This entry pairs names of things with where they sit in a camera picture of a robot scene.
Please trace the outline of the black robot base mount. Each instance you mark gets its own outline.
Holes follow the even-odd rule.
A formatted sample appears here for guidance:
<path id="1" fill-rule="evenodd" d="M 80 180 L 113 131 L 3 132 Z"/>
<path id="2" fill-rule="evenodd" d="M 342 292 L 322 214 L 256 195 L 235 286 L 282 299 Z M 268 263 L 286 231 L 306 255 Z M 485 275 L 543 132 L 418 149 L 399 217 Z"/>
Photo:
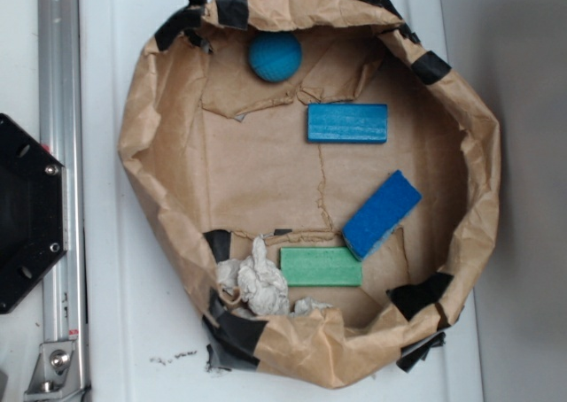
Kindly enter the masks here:
<path id="1" fill-rule="evenodd" d="M 65 167 L 1 115 L 1 313 L 14 308 L 66 253 Z"/>

